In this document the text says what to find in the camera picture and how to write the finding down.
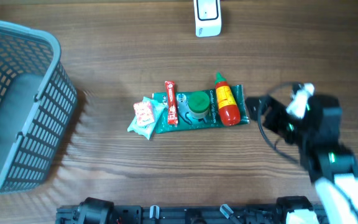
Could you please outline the red sauce bottle green cap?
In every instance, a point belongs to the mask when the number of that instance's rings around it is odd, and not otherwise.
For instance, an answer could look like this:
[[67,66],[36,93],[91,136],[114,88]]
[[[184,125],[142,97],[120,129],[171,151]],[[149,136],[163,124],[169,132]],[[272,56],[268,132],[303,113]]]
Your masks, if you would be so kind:
[[215,90],[218,112],[223,125],[237,125],[241,121],[238,105],[234,99],[231,86],[219,72],[216,74]]

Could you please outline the green lid clear jar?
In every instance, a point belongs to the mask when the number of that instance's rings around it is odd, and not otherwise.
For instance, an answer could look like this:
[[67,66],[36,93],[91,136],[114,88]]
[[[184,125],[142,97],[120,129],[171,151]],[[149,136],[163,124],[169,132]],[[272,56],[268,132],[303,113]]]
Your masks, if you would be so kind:
[[210,99],[203,91],[193,92],[188,100],[188,107],[194,119],[204,119],[209,114]]

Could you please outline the green 3M gloves packet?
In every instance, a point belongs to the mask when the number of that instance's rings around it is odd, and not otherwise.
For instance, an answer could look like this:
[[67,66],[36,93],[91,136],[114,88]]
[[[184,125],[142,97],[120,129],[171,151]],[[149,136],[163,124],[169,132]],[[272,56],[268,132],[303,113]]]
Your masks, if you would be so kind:
[[[248,124],[249,117],[247,115],[246,106],[244,103],[244,88],[243,85],[235,85],[231,87],[231,91],[234,95],[234,99],[239,107],[241,120],[238,123]],[[173,131],[187,131],[192,129],[204,129],[204,128],[223,128],[224,125],[221,121],[218,113],[218,103],[216,101],[215,89],[203,90],[208,95],[209,110],[208,114],[203,118],[194,118],[191,110],[188,106],[188,100],[192,92],[178,92],[177,97],[177,108],[178,108],[178,124],[171,125],[167,124],[168,111],[165,110],[159,118],[155,132],[157,134],[173,132]]]

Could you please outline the red Nescafe coffee stick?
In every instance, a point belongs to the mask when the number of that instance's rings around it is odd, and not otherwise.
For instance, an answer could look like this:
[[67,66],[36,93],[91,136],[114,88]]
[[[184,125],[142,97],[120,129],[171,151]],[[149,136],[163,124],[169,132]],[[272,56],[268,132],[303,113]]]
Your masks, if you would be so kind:
[[168,100],[167,124],[177,126],[178,115],[177,115],[177,102],[176,102],[176,95],[175,95],[175,82],[165,81],[165,89],[167,91],[167,100]]

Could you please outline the white teal wipes packet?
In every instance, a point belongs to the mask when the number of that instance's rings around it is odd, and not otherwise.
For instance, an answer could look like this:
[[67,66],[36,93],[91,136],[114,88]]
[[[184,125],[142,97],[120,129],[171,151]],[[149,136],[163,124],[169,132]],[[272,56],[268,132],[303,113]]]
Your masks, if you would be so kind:
[[159,103],[157,100],[147,98],[146,96],[143,97],[142,101],[150,101],[151,102],[152,107],[153,107],[155,121],[152,124],[141,127],[141,126],[137,125],[136,118],[134,117],[131,124],[127,128],[127,131],[128,132],[133,131],[139,135],[144,136],[146,139],[149,140],[151,138],[151,135],[152,135],[154,129],[155,129],[157,121],[160,119],[160,116],[162,115],[163,111],[166,109],[166,106],[163,103]]

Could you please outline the orange red tissue packet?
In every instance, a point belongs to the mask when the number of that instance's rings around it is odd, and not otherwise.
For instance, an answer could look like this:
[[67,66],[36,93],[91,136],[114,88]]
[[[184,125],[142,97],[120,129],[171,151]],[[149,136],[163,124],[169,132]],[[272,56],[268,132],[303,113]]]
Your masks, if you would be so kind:
[[150,101],[141,101],[133,105],[136,123],[144,127],[155,121],[153,107]]

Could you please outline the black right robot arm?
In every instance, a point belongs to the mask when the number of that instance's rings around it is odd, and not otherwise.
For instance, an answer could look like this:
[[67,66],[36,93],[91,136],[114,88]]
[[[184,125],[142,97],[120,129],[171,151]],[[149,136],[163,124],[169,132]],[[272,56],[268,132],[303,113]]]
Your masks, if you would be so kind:
[[358,162],[340,143],[342,109],[331,95],[313,95],[306,101],[305,115],[292,117],[284,104],[270,95],[245,100],[259,130],[272,131],[287,144],[298,146],[299,163],[308,171],[330,223],[358,223]]

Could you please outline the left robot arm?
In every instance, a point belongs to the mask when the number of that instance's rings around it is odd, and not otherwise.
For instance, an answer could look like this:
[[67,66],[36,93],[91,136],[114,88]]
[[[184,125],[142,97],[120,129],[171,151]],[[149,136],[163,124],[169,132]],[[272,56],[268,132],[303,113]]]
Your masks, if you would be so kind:
[[79,204],[78,224],[108,224],[112,223],[114,203],[88,197]]

